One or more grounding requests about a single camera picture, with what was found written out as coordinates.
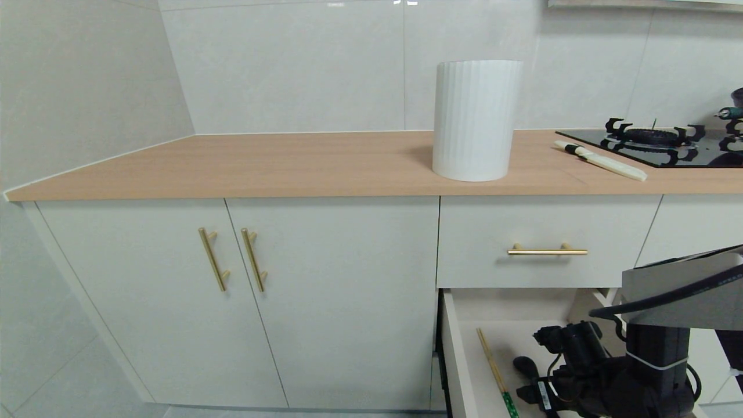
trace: ribbed white vase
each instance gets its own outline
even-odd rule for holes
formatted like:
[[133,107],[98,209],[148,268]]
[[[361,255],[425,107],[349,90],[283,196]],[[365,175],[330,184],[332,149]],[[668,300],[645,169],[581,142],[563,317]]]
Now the ribbed white vase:
[[506,175],[521,73],[521,61],[438,65],[435,173],[462,181],[489,181]]

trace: white wall tile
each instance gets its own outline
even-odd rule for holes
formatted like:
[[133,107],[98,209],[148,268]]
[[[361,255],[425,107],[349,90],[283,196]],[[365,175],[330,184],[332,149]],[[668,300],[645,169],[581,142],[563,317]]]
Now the white wall tile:
[[153,9],[153,10],[160,9],[158,0],[114,0],[114,1],[118,1],[119,3],[131,4],[132,6],[144,7],[147,9]]
[[234,7],[234,6],[252,6],[256,4],[276,4],[276,3],[348,3],[349,1],[371,1],[371,0],[160,0],[160,9],[167,10],[186,10],[186,9],[204,9],[208,7]]
[[96,332],[18,205],[0,201],[2,403],[16,410]]
[[525,74],[528,128],[603,126],[626,115],[652,11],[547,9]]
[[[405,127],[433,129],[436,65],[521,60],[531,66],[540,0],[419,0],[405,6]],[[524,126],[520,119],[517,126]]]
[[709,123],[743,87],[743,14],[656,10],[629,121]]
[[708,418],[743,418],[743,402],[702,405],[701,409]]
[[403,128],[392,1],[163,13],[197,133]]
[[96,338],[18,411],[16,418],[161,418],[168,405],[145,403]]
[[2,418],[13,418],[13,415],[10,413],[10,411],[5,407],[5,405],[2,406],[2,409],[0,409],[0,417]]
[[2,7],[4,187],[193,132],[160,12],[100,0]]

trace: black glass cooktop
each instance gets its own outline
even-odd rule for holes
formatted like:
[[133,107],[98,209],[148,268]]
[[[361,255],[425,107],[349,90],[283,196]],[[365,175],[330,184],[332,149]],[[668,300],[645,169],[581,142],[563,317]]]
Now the black glass cooktop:
[[743,138],[729,130],[706,131],[701,125],[690,125],[690,129],[628,129],[630,123],[614,127],[620,120],[611,119],[606,129],[557,133],[653,167],[743,168]]

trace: kitchen counter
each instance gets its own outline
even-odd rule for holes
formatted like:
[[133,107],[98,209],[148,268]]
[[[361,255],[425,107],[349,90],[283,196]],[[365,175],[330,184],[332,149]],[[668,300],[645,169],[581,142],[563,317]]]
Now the kitchen counter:
[[639,167],[626,179],[551,147],[553,130],[516,131],[503,179],[454,181],[431,171],[433,132],[195,135],[6,192],[12,202],[312,196],[495,196],[740,193],[743,170]]

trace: gold drawer handle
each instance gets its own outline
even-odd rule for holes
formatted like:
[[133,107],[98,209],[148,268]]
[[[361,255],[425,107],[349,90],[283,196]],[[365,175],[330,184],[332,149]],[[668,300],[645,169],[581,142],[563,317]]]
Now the gold drawer handle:
[[250,232],[248,232],[247,228],[242,228],[240,232],[242,232],[242,240],[245,241],[245,249],[247,249],[247,258],[250,259],[250,267],[253,268],[253,276],[255,276],[256,282],[258,282],[258,290],[262,293],[265,290],[265,288],[263,287],[263,280],[266,280],[268,271],[260,271],[261,269],[258,268],[256,255],[253,252],[253,241],[258,236],[258,234],[256,234],[255,232],[251,234]]
[[572,248],[568,243],[563,242],[559,250],[527,250],[521,247],[518,242],[513,244],[513,248],[508,250],[508,255],[588,255],[588,250],[577,250]]
[[212,246],[209,244],[209,241],[211,239],[214,239],[217,237],[216,231],[212,232],[211,234],[207,235],[207,230],[203,228],[198,229],[198,234],[201,235],[201,242],[204,244],[204,250],[207,251],[207,257],[209,257],[209,263],[212,265],[212,270],[214,270],[214,277],[217,278],[217,284],[219,285],[219,290],[225,291],[224,288],[224,281],[227,279],[227,277],[230,276],[230,270],[225,270],[224,273],[219,272],[219,266],[217,265],[217,259],[214,258],[214,251],[212,251]]

